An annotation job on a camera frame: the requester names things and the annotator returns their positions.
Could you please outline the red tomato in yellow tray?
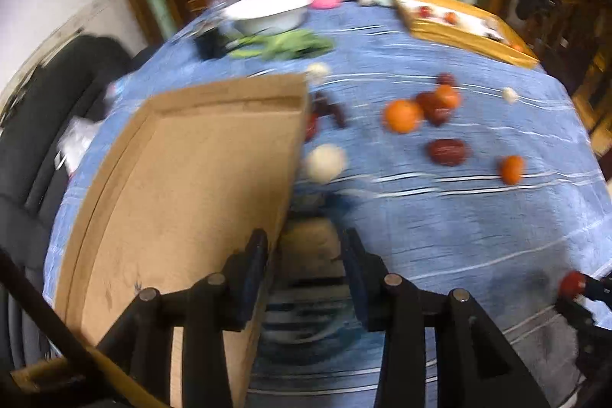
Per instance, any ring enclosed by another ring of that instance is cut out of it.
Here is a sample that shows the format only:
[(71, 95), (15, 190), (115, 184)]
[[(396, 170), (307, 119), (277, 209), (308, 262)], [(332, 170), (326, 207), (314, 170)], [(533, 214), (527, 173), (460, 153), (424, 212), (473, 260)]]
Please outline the red tomato in yellow tray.
[(420, 16), (420, 18), (431, 18), (433, 16), (433, 11), (431, 10), (431, 8), (429, 6), (420, 6), (418, 8), (418, 14)]

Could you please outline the red cherry tomato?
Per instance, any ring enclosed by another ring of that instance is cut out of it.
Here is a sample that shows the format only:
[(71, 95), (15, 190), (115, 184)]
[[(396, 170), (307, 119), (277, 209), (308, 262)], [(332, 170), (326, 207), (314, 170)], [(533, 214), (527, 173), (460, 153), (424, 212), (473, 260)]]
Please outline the red cherry tomato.
[(574, 300), (582, 295), (586, 288), (586, 276), (582, 272), (572, 270), (564, 275), (559, 284), (558, 294), (566, 299)]

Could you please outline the large orange tangerine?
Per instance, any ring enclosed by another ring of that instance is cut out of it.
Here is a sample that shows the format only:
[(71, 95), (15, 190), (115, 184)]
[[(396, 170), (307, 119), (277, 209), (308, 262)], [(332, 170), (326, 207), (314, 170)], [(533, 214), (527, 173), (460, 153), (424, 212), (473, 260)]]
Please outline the large orange tangerine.
[(412, 133), (422, 120), (420, 105), (410, 99), (397, 99), (388, 102), (383, 111), (383, 120), (387, 129), (393, 133)]

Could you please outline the blue plaid tablecloth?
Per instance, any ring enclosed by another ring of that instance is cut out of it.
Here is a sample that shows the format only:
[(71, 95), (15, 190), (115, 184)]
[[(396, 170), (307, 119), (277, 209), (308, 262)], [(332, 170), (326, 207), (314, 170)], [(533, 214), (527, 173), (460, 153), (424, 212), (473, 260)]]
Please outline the blue plaid tablecloth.
[[(335, 41), (334, 51), (315, 60), (331, 74), (313, 87), (342, 104), (347, 127), (320, 125), (305, 153), (335, 144), (347, 153), (348, 168), (329, 185), (301, 174), (291, 205), (318, 201), (327, 192), (347, 195), (354, 203), (347, 225), (367, 250), (420, 288), (466, 288), (506, 334), (549, 403), (561, 405), (580, 374), (575, 333), (552, 306), (555, 288), (571, 268), (594, 276), (611, 271), (610, 195), (564, 86), (539, 70), (419, 41), (402, 30), (392, 8), (342, 3), (311, 11), (306, 26)], [(296, 60), (203, 61), (181, 33), (119, 80), (109, 92), (112, 111), (56, 215), (45, 299), (54, 304), (65, 247), (96, 171), (147, 97), (305, 67)], [(456, 115), (439, 128), (425, 123), (409, 135), (390, 133), (382, 123), (385, 104), (433, 90), (440, 72), (452, 73), (459, 85), (463, 102)], [(506, 102), (504, 87), (519, 100)], [(467, 143), (466, 164), (430, 162), (425, 144), (443, 138)], [(499, 179), (496, 162), (513, 154), (524, 158), (527, 174), (510, 186)], [(384, 340), (363, 330), (340, 291), (347, 295), (341, 284), (274, 291), (246, 407), (373, 406)]]

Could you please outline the white plastic bag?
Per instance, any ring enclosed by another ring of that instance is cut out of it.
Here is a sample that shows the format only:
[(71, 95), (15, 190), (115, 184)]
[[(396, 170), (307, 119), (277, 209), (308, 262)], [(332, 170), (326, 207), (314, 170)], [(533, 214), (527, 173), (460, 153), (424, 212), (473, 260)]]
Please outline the white plastic bag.
[(68, 122), (62, 136), (57, 143), (57, 152), (54, 158), (55, 170), (67, 170), (72, 177), (84, 158), (91, 142), (99, 132), (102, 121), (94, 122), (82, 117), (73, 117)]

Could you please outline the small orange tangerine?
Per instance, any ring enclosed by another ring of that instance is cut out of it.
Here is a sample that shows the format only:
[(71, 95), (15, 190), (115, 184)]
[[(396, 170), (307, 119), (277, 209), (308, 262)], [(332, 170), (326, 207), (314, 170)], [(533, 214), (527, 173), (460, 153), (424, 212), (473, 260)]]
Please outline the small orange tangerine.
[(524, 159), (520, 155), (502, 158), (498, 165), (501, 180), (506, 185), (518, 184), (523, 177), (524, 167)]

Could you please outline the large white cylinder piece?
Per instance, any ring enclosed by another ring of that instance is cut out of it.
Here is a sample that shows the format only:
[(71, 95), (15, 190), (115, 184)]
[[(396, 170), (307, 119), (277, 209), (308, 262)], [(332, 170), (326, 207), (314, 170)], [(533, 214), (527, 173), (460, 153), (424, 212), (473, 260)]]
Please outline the large white cylinder piece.
[(303, 176), (317, 184), (327, 184), (347, 169), (348, 159), (345, 150), (337, 145), (326, 143), (312, 149), (302, 162)]

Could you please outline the green leafy vegetable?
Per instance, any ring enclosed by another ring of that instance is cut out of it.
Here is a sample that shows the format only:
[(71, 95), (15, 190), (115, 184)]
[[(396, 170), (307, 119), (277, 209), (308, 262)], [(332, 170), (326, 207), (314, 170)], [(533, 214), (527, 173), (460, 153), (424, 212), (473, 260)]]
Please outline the green leafy vegetable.
[(293, 29), (275, 35), (244, 36), (230, 41), (226, 49), (234, 59), (309, 59), (332, 52), (335, 42), (332, 38), (316, 34), (309, 29)]

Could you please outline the small dark red date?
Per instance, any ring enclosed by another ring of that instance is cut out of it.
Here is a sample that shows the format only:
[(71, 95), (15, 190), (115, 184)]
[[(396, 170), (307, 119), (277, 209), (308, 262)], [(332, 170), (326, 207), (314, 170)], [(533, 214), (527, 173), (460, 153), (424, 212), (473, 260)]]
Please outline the small dark red date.
[(449, 72), (441, 72), (437, 75), (439, 85), (456, 86), (456, 79)]

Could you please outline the small white piece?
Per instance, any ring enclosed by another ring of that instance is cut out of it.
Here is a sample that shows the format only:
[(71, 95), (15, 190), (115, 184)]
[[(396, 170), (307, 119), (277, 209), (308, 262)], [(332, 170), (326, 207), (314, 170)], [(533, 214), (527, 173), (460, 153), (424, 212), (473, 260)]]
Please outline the small white piece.
[(502, 97), (509, 104), (514, 104), (519, 100), (519, 94), (510, 87), (504, 87), (502, 89)]

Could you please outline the orange fruit in yellow tray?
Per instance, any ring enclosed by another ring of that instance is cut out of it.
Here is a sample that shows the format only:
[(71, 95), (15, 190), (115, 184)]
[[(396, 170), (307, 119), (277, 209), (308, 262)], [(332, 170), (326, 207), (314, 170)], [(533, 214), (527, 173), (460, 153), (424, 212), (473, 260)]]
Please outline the orange fruit in yellow tray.
[(444, 14), (444, 21), (450, 25), (457, 25), (459, 23), (459, 17), (453, 11), (448, 11)]

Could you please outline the brown cardboard tray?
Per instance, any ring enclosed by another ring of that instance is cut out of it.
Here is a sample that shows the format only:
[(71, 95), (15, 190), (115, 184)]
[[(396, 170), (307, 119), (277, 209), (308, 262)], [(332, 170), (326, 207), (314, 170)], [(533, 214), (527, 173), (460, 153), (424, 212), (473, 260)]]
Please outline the brown cardboard tray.
[(304, 76), (231, 79), (150, 97), (115, 140), (65, 247), (54, 307), (97, 344), (138, 288), (191, 287), (251, 233), (276, 243), (309, 106)]

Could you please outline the small black cup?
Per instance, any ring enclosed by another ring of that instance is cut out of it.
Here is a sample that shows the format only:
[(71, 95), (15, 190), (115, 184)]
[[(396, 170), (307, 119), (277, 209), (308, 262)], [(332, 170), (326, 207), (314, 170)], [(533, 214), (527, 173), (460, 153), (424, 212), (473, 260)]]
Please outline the small black cup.
[(193, 36), (201, 60), (220, 59), (227, 54), (228, 40), (218, 26), (204, 26)]

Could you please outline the white enamel bowl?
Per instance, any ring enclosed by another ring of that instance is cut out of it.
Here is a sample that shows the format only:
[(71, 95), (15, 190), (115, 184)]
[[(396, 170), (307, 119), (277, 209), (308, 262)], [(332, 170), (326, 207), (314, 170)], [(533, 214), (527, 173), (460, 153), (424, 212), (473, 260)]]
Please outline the white enamel bowl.
[(300, 27), (313, 0), (241, 0), (223, 15), (244, 35), (277, 35)]

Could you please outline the yellow tray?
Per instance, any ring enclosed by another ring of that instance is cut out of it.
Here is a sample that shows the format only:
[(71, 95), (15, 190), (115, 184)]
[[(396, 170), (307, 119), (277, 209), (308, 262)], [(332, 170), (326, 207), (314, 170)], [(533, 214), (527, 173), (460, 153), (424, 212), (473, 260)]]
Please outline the yellow tray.
[[(408, 31), (423, 41), (457, 47), (514, 66), (534, 69), (539, 64), (526, 42), (498, 16), (457, 0), (393, 0)], [(429, 6), (431, 18), (420, 18), (418, 8)], [(444, 21), (444, 14), (453, 11), (457, 25)]]

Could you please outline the black chair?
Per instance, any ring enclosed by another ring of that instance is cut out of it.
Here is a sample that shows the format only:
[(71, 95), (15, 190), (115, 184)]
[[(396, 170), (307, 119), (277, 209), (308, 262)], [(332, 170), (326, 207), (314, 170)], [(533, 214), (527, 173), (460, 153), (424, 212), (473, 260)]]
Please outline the black chair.
[(35, 67), (1, 124), (1, 247), (37, 291), (68, 183), (67, 169), (54, 164), (58, 141), (74, 117), (102, 120), (109, 85), (155, 51), (150, 46), (131, 55), (113, 37), (79, 35)]

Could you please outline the wrinkled red date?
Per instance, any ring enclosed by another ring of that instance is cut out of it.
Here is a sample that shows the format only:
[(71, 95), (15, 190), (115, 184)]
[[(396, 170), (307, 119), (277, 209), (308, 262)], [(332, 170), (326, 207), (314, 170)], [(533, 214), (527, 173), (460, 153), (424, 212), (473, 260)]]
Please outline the wrinkled red date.
[(421, 108), (424, 118), (433, 126), (442, 126), (451, 118), (454, 111), (453, 105), (435, 91), (418, 93), (415, 101)]

